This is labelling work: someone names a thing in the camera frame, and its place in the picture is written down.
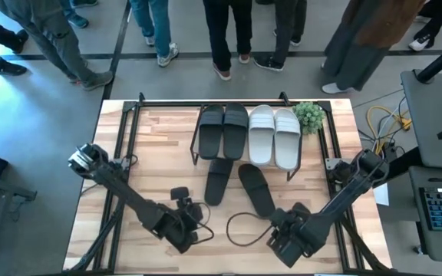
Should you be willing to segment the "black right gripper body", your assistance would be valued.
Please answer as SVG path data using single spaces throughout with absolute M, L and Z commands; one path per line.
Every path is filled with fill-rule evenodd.
M 289 235 L 291 228 L 301 224 L 308 219 L 311 212 L 300 202 L 297 202 L 289 210 L 277 208 L 270 216 L 269 221 L 274 230 L 271 238 L 278 238 L 280 235 Z

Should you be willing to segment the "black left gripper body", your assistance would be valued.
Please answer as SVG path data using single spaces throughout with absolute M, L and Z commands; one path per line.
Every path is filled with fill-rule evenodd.
M 178 199 L 176 213 L 180 216 L 185 233 L 190 235 L 198 229 L 198 223 L 203 219 L 203 211 L 199 203 L 191 199 Z

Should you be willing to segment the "white rubber slide sandal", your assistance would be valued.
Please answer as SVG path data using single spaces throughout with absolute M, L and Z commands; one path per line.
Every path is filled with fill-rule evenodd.
M 256 166 L 270 163 L 275 133 L 274 113 L 268 105 L 254 108 L 249 115 L 249 158 Z
M 294 170 L 299 161 L 300 123 L 288 109 L 279 109 L 274 115 L 275 163 L 280 169 Z

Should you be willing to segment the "black-framed wooden shoe shelf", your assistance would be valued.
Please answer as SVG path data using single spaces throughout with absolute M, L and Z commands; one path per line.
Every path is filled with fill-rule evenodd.
M 273 112 L 276 113 L 276 111 L 278 109 L 287 109 L 289 111 L 292 111 L 292 108 L 290 108 L 290 107 L 295 106 L 297 104 L 296 101 L 283 100 L 283 99 L 275 99 L 275 100 L 274 99 L 272 99 L 272 100 L 270 100 L 270 99 L 261 99 L 261 100 L 194 100 L 194 101 L 190 102 L 189 104 L 185 103 L 189 107 L 200 107 L 199 115 L 198 115 L 197 122 L 196 122 L 196 129 L 193 132 L 193 138 L 192 138 L 192 142 L 190 144 L 190 154 L 191 154 L 194 166 L 196 166 L 197 161 L 200 157 L 200 155 L 199 155 L 200 142 L 198 139 L 199 138 L 198 134 L 199 134 L 199 127 L 200 127 L 202 112 L 209 105 L 219 104 L 219 105 L 222 105 L 223 107 L 225 107 L 227 104 L 230 104 L 230 103 L 242 104 L 248 110 L 247 112 L 249 114 L 258 105 L 264 105 L 264 104 L 268 105 L 273 109 Z M 296 175 L 296 173 L 299 171 L 299 169 L 301 167 L 302 147 L 303 147 L 301 135 L 299 137 L 298 142 L 299 142 L 299 147 L 298 147 L 298 151 L 297 151 L 297 153 L 298 153 L 297 163 L 296 163 L 296 166 L 294 169 L 286 170 L 286 172 L 287 172 L 286 181 L 287 182 L 289 182 Z M 224 155 L 223 155 L 223 150 L 224 150 L 223 149 L 223 138 L 221 137 L 217 158 L 225 159 Z M 277 154 L 275 153 L 275 146 L 273 146 L 272 158 L 271 158 L 270 162 L 268 164 L 263 165 L 262 167 L 277 167 L 277 162 L 275 161 L 276 156 L 277 156 Z M 246 136 L 246 142 L 245 142 L 245 146 L 244 146 L 243 155 L 242 155 L 241 159 L 239 159 L 238 161 L 244 162 L 244 163 L 248 163 L 250 161 L 248 134 Z

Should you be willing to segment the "black rubber slide sandal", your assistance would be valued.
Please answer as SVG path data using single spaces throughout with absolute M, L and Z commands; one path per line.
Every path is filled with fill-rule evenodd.
M 204 194 L 204 201 L 207 205 L 217 206 L 221 203 L 232 169 L 233 161 L 230 159 L 211 161 Z
M 240 103 L 226 105 L 223 121 L 223 155 L 226 159 L 241 159 L 246 141 L 249 115 Z
M 215 159 L 223 132 L 222 105 L 209 105 L 201 114 L 199 124 L 199 155 L 202 159 Z
M 275 204 L 262 171 L 252 164 L 243 164 L 239 167 L 238 174 L 256 214 L 268 218 L 275 211 Z

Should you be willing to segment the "white paper sheet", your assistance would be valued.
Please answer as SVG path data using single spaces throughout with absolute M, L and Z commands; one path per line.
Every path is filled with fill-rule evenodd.
M 373 188 L 375 202 L 378 205 L 389 206 L 388 184 L 384 183 L 376 188 Z

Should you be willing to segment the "green artificial succulent plant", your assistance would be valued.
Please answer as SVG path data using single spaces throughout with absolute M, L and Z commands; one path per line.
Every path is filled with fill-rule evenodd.
M 301 102 L 292 107 L 304 135 L 316 134 L 323 127 L 324 110 L 316 103 Z

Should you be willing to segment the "black stand beam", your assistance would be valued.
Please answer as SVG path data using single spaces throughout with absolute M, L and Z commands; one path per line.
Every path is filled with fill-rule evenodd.
M 419 147 L 416 146 L 415 148 L 407 151 L 405 154 L 398 157 L 397 159 L 394 159 L 389 164 L 389 172 L 385 180 L 381 180 L 378 184 L 374 184 L 373 187 L 377 188 L 387 183 L 388 180 L 392 180 L 397 176 L 406 173 L 411 166 L 422 166 L 422 165 L 423 162 L 421 159 L 421 152 Z

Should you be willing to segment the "grey keyboard tray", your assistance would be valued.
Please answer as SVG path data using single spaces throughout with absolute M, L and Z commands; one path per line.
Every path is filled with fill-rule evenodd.
M 435 261 L 442 261 L 442 232 L 431 231 L 426 223 L 419 188 L 442 188 L 442 169 L 412 166 L 408 170 L 417 205 L 421 251 Z

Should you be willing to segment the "grey side table top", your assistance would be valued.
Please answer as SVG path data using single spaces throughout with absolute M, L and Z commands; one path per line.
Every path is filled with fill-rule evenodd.
M 421 162 L 428 167 L 442 168 L 442 74 L 429 84 L 422 84 L 414 72 L 401 73 L 407 105 L 412 119 Z

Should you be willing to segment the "black aluminium extrusion table frame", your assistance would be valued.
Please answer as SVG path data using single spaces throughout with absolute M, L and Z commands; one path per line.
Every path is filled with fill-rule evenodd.
M 110 157 L 129 166 L 130 186 L 143 197 L 174 207 L 170 190 L 187 187 L 203 202 L 209 162 L 193 165 L 190 144 L 200 107 L 194 100 L 107 100 L 102 104 L 94 142 Z M 302 137 L 301 167 L 286 181 L 287 172 L 265 167 L 263 175 L 276 206 L 296 202 L 313 212 L 335 194 L 327 177 L 327 158 L 350 159 L 361 150 L 351 102 L 318 99 L 324 110 L 323 129 Z M 367 272 L 370 265 L 341 225 L 333 225 L 327 244 L 310 258 L 286 267 L 266 245 L 269 223 L 255 218 L 249 196 L 232 171 L 223 200 L 205 207 L 206 227 L 200 243 L 179 253 L 169 242 L 153 237 L 134 211 L 92 181 L 85 181 L 64 261 L 63 274 L 153 276 L 202 274 L 340 274 Z

